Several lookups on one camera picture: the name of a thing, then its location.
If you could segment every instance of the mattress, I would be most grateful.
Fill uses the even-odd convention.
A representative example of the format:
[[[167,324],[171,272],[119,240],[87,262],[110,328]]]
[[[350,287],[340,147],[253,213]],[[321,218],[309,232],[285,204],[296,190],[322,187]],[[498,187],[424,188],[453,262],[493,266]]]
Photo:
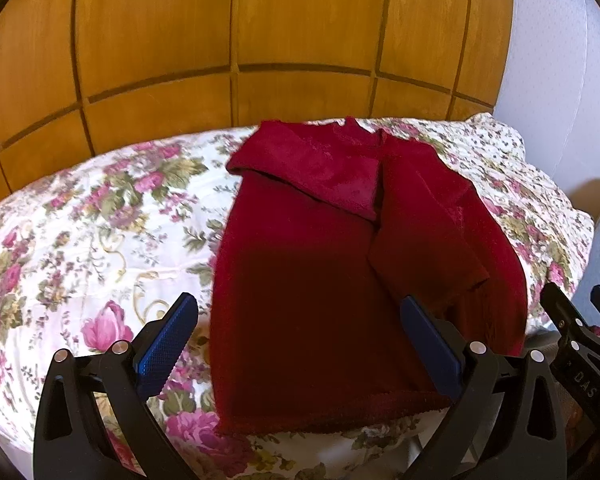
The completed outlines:
[[[573,294],[587,263],[593,222],[525,162],[520,134],[489,114],[457,123],[359,122],[370,131],[384,128],[432,144],[446,165],[474,183],[525,271],[527,332],[549,326],[540,290],[551,280]],[[32,452],[40,392],[55,350],[85,355],[131,339],[163,316],[182,291],[198,300],[200,322],[148,406],[201,479],[341,478],[439,423],[441,414],[430,412],[333,434],[214,431],[211,290],[224,224],[240,186],[224,165],[254,130],[122,148],[0,203],[0,436],[10,446]],[[96,401],[123,465],[140,470],[107,397],[96,394]]]

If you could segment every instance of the bed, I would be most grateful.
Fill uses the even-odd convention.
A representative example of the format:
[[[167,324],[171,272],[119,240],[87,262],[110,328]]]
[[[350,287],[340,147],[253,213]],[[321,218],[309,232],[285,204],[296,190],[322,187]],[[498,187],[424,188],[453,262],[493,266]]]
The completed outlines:
[[[464,122],[359,120],[432,144],[470,179],[526,275],[527,333],[547,328],[539,293],[572,295],[593,237],[542,171],[525,162],[517,131],[488,113]],[[214,433],[208,322],[214,263],[240,178],[224,164],[255,127],[214,130],[120,148],[38,180],[0,202],[0,436],[32,452],[37,404],[58,348],[106,350],[164,315],[182,291],[200,322],[149,408],[201,479],[341,478],[439,423],[423,413],[335,434]],[[104,394],[97,394],[123,465],[139,469]]]

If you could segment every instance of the floral fabric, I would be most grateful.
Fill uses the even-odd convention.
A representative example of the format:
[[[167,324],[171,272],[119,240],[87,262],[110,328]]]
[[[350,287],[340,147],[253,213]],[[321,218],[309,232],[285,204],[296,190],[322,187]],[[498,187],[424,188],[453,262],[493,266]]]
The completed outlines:
[[[525,269],[528,330],[547,325],[541,287],[552,280],[573,293],[593,222],[525,162],[520,135],[489,114],[464,123],[360,123],[431,143],[450,168],[473,181]],[[198,300],[200,322],[148,405],[200,478],[340,478],[438,420],[439,413],[424,413],[337,434],[215,432],[211,288],[240,184],[224,165],[253,131],[136,144],[43,178],[0,203],[0,434],[13,446],[32,451],[40,392],[57,349],[85,355],[132,339],[182,291]],[[106,396],[97,403],[123,465],[139,470]]]

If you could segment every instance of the white wall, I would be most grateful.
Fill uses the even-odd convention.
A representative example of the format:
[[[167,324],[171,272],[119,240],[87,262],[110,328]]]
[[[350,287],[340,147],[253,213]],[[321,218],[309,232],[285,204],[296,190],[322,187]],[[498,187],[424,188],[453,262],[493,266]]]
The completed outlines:
[[[600,212],[600,8],[594,0],[514,0],[494,115],[574,206]]]

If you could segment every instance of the silver screw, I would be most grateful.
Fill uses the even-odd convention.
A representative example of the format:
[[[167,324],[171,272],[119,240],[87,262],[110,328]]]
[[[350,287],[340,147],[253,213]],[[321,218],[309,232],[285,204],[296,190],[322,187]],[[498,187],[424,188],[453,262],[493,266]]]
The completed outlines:
[[[129,350],[129,343],[123,339],[121,339],[120,341],[116,341],[111,346],[111,351],[117,355],[123,354],[127,350]]]
[[[484,345],[484,343],[481,343],[480,341],[472,341],[469,345],[469,348],[474,354],[482,355],[487,351],[487,347]]]
[[[536,363],[541,363],[542,361],[544,361],[544,355],[539,350],[532,350],[530,355]]]
[[[58,350],[54,354],[54,361],[56,363],[61,363],[62,361],[64,361],[68,357],[69,357],[69,352],[67,350],[65,350],[64,348],[62,348],[61,350]]]

